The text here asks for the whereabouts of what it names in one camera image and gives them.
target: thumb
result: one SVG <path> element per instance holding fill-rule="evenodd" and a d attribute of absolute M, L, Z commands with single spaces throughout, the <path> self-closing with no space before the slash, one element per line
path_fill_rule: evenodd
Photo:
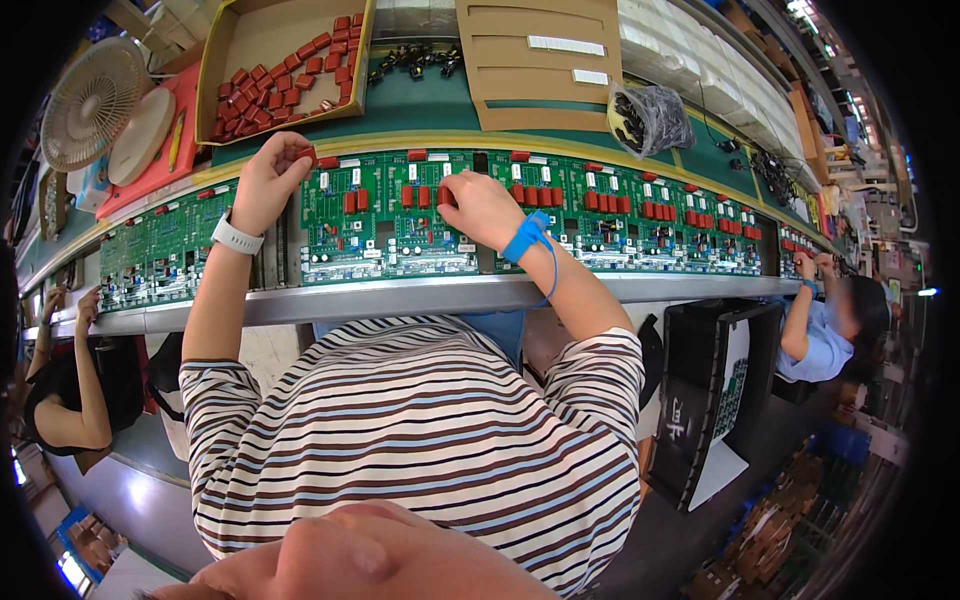
<path fill-rule="evenodd" d="M 292 163 L 287 170 L 283 172 L 278 179 L 280 185 L 284 189 L 293 192 L 297 189 L 297 186 L 300 185 L 300 182 L 303 181 L 303 178 L 306 177 L 306 174 L 310 172 L 310 168 L 313 166 L 313 161 L 309 156 L 302 156 L 297 159 L 297 162 Z"/>

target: pink cutting board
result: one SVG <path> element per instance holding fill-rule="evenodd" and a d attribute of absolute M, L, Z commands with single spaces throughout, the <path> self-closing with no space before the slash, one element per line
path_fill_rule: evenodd
<path fill-rule="evenodd" d="M 193 169 L 193 157 L 197 153 L 197 142 L 194 140 L 194 113 L 197 109 L 197 78 L 200 77 L 200 63 L 180 72 L 177 77 L 166 80 L 160 87 L 166 87 L 173 92 L 177 99 L 177 109 L 174 111 L 174 120 L 170 125 L 167 138 L 160 146 L 159 158 L 150 163 L 147 170 L 136 178 L 136 181 L 125 187 L 113 187 L 113 197 L 97 208 L 97 219 L 103 219 L 115 210 L 143 198 L 147 194 L 158 190 L 171 181 L 176 181 L 190 175 Z M 173 130 L 180 117 L 180 111 L 186 108 L 183 116 L 183 131 L 180 134 L 180 149 L 177 151 L 177 162 L 174 170 L 170 171 L 170 146 L 173 144 Z"/>

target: light blue shirt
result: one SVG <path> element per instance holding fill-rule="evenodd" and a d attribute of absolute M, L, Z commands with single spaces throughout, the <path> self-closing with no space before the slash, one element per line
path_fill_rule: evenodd
<path fill-rule="evenodd" d="M 783 319 L 780 331 L 786 322 L 786 314 L 792 302 L 783 303 Z M 814 300 L 806 321 L 806 339 L 809 346 L 804 360 L 795 360 L 780 348 L 777 354 L 777 371 L 790 379 L 802 381 L 827 381 L 840 374 L 843 366 L 853 357 L 853 344 L 837 335 L 827 324 L 827 305 Z"/>

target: black hair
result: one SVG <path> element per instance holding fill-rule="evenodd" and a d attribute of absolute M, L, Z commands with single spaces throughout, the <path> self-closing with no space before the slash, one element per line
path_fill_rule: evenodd
<path fill-rule="evenodd" d="M 870 383 L 879 364 L 877 349 L 890 328 L 890 309 L 883 286 L 863 275 L 848 277 L 853 317 L 860 331 L 853 338 L 853 358 L 844 365 L 844 378 Z"/>

